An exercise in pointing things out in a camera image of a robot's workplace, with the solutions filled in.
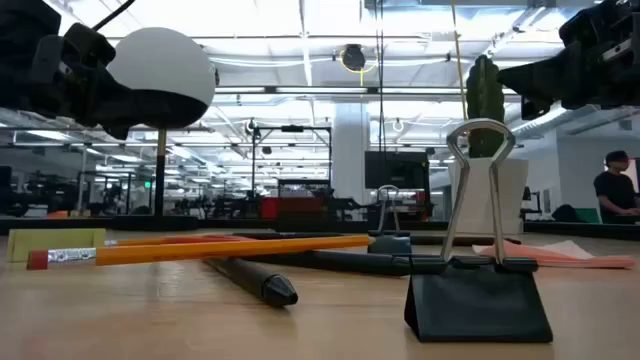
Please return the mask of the white globe table lamp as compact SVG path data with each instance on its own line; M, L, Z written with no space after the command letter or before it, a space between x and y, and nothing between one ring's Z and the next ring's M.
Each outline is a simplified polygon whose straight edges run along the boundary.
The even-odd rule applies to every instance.
M130 231L194 230L197 218L164 213L167 133L193 124L207 112L216 89L214 66L190 37L162 27L136 30L115 50L110 74L141 98L134 123L156 129L158 136L154 208L147 214L116 216L111 226Z

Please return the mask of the orange wooden pencil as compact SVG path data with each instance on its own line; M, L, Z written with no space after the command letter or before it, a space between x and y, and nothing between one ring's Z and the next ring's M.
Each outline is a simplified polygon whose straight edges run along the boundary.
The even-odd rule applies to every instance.
M105 240L104 246L146 246L146 245L166 245L166 244L192 244L207 243L210 239L195 236L171 236L171 237L154 237L139 238L130 240Z
M26 269L46 270L54 266L112 266L205 258L245 257L304 252L309 250L366 247L374 240L367 235L342 237L242 240L203 243L175 243L32 250Z

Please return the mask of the black capped marker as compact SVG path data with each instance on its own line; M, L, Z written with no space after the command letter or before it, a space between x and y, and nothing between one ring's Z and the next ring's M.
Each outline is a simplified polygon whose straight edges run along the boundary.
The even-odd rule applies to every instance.
M268 306L283 308L298 302L291 282L276 272L239 258L207 258L203 262Z

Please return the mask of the large black binder clip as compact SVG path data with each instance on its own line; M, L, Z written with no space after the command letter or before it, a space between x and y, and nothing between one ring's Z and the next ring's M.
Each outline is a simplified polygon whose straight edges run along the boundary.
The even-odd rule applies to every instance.
M492 257L451 254L471 172L458 138L473 130L491 130L503 136L486 169L494 238ZM421 342L552 342L553 332L534 279L537 261L509 257L505 251L499 167L513 149L515 136L499 121L475 119L453 129L446 144L460 164L456 199L440 254L409 257L406 324Z

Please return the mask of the black background rig frame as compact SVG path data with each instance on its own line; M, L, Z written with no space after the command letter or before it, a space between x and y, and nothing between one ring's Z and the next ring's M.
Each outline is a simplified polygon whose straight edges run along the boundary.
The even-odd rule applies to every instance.
M266 140L273 131L279 131L282 133L303 133L305 131L311 132L316 136L321 143L328 148L328 170L327 170L327 184L326 190L329 191L332 188L332 170L333 170L333 145L332 145L332 128L331 127L317 127L317 126L302 126L302 125L283 125L283 126L267 126L259 127L254 125L251 129L251 195L257 194L256 190L256 149Z

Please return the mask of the small black binder clip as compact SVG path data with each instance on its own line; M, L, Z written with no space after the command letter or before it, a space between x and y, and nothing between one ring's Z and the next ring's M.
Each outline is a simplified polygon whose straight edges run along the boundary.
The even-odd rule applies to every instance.
M376 191L380 203L379 220L377 228L368 232L372 238L368 246L369 253L403 255L412 252L410 233L401 230L396 203L390 196L392 191L399 194L400 189L394 185L383 185ZM388 212L391 212L393 219L391 230L385 229Z

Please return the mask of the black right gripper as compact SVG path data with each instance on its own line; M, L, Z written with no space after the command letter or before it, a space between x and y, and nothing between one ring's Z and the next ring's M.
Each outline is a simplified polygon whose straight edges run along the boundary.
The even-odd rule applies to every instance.
M550 58L498 72L497 81L521 95L522 120L579 107L580 52L590 103L640 107L640 0L602 0L578 11L562 25L562 41L567 47Z

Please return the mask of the black bag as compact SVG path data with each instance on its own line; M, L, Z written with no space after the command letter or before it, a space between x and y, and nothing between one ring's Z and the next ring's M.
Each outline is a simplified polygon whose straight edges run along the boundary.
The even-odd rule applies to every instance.
M551 217L555 222L583 223L583 219L579 216L576 209L569 204L563 204L556 208L551 214Z

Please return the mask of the black aluminium table frame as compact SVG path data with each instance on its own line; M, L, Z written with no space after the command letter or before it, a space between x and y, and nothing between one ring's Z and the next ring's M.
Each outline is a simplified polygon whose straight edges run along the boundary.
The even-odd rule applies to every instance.
M272 229L279 232L304 232L277 230L275 220L261 219L198 219L187 216L116 216L99 218L0 218L0 235L12 229L61 229L105 228L126 231L191 231L209 229ZM525 233L566 235L576 237L626 240L640 242L640 225L607 225L589 223L562 223L526 221Z

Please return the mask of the person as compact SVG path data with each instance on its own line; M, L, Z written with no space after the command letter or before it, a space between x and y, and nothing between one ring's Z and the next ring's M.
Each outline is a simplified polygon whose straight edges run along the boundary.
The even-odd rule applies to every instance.
M604 224L631 225L640 220L640 201L636 198L632 180L624 174L629 157L623 150L605 157L606 170L597 175L593 185Z

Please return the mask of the yellow-green sticky note pad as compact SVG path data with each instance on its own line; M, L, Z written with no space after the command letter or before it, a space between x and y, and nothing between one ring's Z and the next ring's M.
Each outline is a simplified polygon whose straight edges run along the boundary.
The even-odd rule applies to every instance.
M103 247L104 228L12 229L9 232L7 263L24 263L31 250Z

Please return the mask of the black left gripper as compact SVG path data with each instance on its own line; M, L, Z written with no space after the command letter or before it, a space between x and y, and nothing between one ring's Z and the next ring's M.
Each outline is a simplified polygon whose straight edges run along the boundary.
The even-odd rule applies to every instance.
M68 115L60 103L40 93L30 77L40 40L57 36L60 25L61 15L43 0L0 0L0 108L49 118ZM65 66L71 117L125 140L131 128L131 89L116 81L104 62Z

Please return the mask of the white hexagonal plant pot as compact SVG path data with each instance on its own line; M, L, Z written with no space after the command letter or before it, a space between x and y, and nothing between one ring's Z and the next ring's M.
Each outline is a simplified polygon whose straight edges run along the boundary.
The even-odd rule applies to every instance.
M493 212L489 188L490 158L470 159L470 173L457 222L456 234L490 236ZM528 161L505 159L499 167L498 191L504 235L522 230L520 209L528 176Z

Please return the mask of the red cabinet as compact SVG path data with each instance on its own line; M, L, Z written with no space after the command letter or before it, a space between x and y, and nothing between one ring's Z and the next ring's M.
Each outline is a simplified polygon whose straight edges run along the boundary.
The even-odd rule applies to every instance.
M278 219L286 216L306 216L326 211L324 200L317 197L266 197L261 200L261 217Z

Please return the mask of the white building column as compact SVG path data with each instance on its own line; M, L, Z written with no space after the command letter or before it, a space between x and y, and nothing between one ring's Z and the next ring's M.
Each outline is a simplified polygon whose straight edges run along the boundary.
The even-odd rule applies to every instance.
M364 203L365 152L370 144L370 121L362 103L338 103L332 124L332 187L336 196Z

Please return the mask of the pink sticky note pad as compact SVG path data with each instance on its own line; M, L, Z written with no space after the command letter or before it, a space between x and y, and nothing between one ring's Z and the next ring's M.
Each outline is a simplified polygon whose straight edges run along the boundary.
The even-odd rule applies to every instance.
M633 257L595 256L570 240L543 246L505 242L504 250L507 257L532 258L544 267L633 269L636 265Z

